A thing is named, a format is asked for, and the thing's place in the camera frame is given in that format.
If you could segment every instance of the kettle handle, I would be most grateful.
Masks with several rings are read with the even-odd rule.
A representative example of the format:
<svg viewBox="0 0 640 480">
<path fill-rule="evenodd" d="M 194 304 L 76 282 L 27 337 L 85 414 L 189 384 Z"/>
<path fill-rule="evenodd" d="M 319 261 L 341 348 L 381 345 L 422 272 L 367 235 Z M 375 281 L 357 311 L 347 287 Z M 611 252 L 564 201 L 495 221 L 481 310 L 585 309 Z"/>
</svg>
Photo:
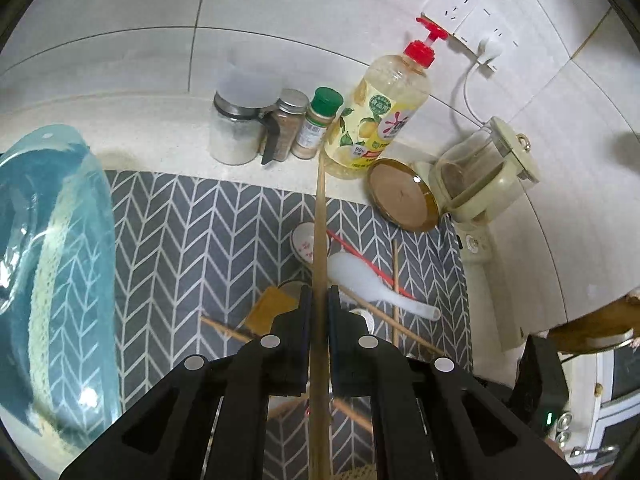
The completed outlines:
<svg viewBox="0 0 640 480">
<path fill-rule="evenodd" d="M 264 166 L 273 160 L 280 137 L 280 125 L 278 121 L 269 113 L 264 117 L 258 117 L 258 122 L 264 125 L 267 130 L 267 140 L 264 144 L 261 164 Z"/>
<path fill-rule="evenodd" d="M 497 194 L 506 192 L 517 177 L 513 161 L 504 160 L 500 171 L 490 181 L 481 179 L 472 184 L 451 201 L 447 210 L 457 222 L 470 222 L 486 209 Z"/>
</svg>

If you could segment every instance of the brown plate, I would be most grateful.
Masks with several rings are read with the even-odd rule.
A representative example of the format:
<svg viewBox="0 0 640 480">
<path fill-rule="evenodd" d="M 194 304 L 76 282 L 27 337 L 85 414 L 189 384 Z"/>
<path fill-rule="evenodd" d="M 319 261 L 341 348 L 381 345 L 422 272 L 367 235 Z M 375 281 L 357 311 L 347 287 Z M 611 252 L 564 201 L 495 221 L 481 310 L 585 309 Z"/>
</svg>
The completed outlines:
<svg viewBox="0 0 640 480">
<path fill-rule="evenodd" d="M 367 171 L 367 191 L 382 215 L 405 231 L 430 231 L 438 224 L 431 189 L 402 162 L 379 158 Z"/>
</svg>

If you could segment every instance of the yellow sponge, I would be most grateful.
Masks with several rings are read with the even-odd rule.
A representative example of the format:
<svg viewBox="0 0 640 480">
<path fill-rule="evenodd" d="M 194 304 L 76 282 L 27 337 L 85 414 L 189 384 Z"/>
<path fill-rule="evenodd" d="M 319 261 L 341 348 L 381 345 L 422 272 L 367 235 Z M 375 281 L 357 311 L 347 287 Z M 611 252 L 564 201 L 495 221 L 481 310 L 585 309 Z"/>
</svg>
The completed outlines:
<svg viewBox="0 0 640 480">
<path fill-rule="evenodd" d="M 297 307 L 298 300 L 279 288 L 268 286 L 244 320 L 244 326 L 257 335 L 268 334 L 271 331 L 271 323 L 278 314 L 290 312 Z"/>
</svg>

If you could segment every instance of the silver rivet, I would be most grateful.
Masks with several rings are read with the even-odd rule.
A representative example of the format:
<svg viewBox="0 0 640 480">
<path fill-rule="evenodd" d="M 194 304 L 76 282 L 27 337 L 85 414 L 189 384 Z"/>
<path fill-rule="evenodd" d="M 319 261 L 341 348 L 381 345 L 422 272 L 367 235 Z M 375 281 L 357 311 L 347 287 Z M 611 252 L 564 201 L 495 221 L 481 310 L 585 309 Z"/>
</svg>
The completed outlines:
<svg viewBox="0 0 640 480">
<path fill-rule="evenodd" d="M 204 366 L 204 359 L 199 355 L 190 355 L 184 360 L 187 370 L 200 370 Z"/>
<path fill-rule="evenodd" d="M 372 335 L 364 335 L 358 339 L 358 344 L 363 348 L 375 348 L 378 346 L 378 338 Z"/>
<path fill-rule="evenodd" d="M 276 348 L 280 344 L 280 338 L 273 334 L 267 334 L 260 339 L 260 344 L 265 348 Z"/>
<path fill-rule="evenodd" d="M 454 368 L 453 361 L 448 357 L 439 357 L 433 364 L 436 367 L 436 370 L 440 370 L 441 372 L 450 372 Z"/>
</svg>

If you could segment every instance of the white power cord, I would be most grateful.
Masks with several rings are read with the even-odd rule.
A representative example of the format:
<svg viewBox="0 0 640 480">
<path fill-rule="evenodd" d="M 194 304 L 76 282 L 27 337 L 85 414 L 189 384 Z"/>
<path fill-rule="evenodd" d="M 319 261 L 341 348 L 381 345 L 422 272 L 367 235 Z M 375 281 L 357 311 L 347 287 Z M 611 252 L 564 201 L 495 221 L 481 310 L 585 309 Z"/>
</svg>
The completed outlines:
<svg viewBox="0 0 640 480">
<path fill-rule="evenodd" d="M 475 73 L 478 70 L 478 68 L 480 68 L 485 63 L 488 63 L 492 59 L 495 59 L 496 57 L 500 56 L 500 54 L 502 53 L 502 45 L 500 44 L 500 41 L 498 41 L 493 36 L 489 38 L 484 38 L 484 40 L 480 42 L 479 51 L 480 51 L 480 55 L 474 61 L 473 65 L 469 67 L 469 70 L 467 70 L 466 72 L 465 81 L 462 85 L 462 95 L 465 98 L 465 105 L 466 105 L 466 108 L 469 110 L 469 113 L 474 117 L 476 121 L 480 123 L 480 125 L 482 125 L 486 121 L 483 121 L 471 107 L 471 104 L 469 102 L 469 97 L 466 91 L 466 85 L 469 82 L 469 77 L 473 73 Z"/>
</svg>

